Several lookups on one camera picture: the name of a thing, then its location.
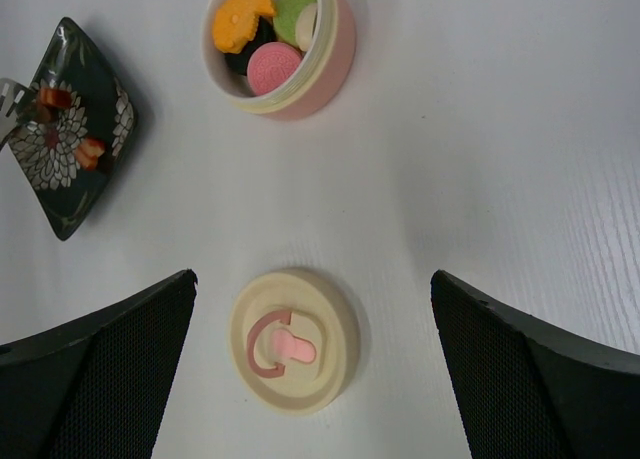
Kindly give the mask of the metal tongs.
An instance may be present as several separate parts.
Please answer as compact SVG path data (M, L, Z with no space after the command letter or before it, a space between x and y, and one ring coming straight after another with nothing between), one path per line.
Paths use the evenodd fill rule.
M37 93L9 78L1 79L1 145L3 149L15 129L31 121L36 114Z

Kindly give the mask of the black sandwich cookie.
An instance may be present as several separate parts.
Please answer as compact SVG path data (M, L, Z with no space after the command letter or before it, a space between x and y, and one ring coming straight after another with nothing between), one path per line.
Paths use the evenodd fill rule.
M254 39L247 42L239 53L225 53L225 63L231 72L246 76L252 55L263 45L276 41L277 36L271 22L260 18Z

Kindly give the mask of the pink sandwich cookie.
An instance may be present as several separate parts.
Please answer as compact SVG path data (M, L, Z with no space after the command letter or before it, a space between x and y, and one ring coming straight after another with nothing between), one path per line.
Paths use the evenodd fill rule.
M302 54L283 42L260 46L250 57L247 80L256 96L268 94L283 85L302 62Z

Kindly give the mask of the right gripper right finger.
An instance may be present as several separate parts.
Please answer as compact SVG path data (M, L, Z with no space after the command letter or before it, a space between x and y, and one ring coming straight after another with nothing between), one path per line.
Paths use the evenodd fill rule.
M472 457L638 457L638 355L443 270L431 278L431 305Z

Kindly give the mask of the orange fish-shaped food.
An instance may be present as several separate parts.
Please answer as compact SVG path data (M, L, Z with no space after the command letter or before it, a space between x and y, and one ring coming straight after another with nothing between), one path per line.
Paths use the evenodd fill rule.
M223 53L239 54L255 39L259 20L275 16L274 0L225 0L212 22L214 46Z

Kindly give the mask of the cream white round cookie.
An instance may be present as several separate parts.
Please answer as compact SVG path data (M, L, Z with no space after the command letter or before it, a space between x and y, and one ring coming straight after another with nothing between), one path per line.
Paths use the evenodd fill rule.
M311 47L314 37L318 13L318 4L307 5L298 15L295 24L295 40L297 47L302 52L307 52Z

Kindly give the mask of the red striped food piece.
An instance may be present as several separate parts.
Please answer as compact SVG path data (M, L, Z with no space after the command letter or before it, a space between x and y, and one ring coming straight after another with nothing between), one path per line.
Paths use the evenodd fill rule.
M69 91L54 88L42 88L38 93L39 102L47 108L69 109L72 105L72 94Z

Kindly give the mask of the red bacon piece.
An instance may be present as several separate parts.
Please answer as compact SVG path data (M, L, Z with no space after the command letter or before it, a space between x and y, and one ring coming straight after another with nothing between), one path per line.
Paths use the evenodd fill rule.
M84 138L74 151L74 156L80 167L86 171L95 170L100 158L104 155L106 147L103 141L93 138Z

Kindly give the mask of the brown round cookie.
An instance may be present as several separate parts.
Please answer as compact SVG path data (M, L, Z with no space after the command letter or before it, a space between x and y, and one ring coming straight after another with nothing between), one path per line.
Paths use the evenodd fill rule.
M32 121L37 124L50 124L56 120L56 114L46 105L39 102L35 104L32 112Z

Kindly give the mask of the green sandwich cookie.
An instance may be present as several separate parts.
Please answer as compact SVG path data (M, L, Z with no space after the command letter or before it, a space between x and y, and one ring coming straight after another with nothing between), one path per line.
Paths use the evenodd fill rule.
M273 27L279 39L297 47L295 28L301 12L317 0L276 0L276 16Z

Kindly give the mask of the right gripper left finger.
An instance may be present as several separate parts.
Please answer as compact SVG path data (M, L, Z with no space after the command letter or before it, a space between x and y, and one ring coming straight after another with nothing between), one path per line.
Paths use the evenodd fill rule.
M151 457L196 295L182 270L2 345L2 457Z

